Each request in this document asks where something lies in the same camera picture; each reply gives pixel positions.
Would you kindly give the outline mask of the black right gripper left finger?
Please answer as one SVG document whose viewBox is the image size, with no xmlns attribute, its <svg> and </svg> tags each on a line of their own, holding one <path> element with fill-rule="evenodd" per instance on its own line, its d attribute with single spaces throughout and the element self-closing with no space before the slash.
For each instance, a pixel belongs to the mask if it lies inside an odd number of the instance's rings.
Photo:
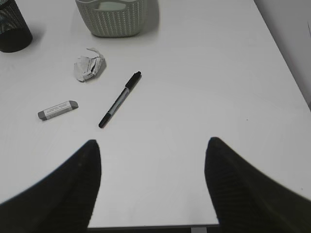
<svg viewBox="0 0 311 233">
<path fill-rule="evenodd" d="M 2 233 L 85 233 L 101 183 L 96 140 L 44 179 L 0 205 Z"/>
</svg>

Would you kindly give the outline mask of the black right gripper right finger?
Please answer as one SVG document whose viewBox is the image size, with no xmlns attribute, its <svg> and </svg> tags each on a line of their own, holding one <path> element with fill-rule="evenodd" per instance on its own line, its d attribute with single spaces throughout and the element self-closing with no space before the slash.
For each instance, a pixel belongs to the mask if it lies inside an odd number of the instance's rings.
<svg viewBox="0 0 311 233">
<path fill-rule="evenodd" d="M 207 145 L 205 180 L 224 233 L 311 231 L 311 201 L 266 176 L 218 137 Z"/>
</svg>

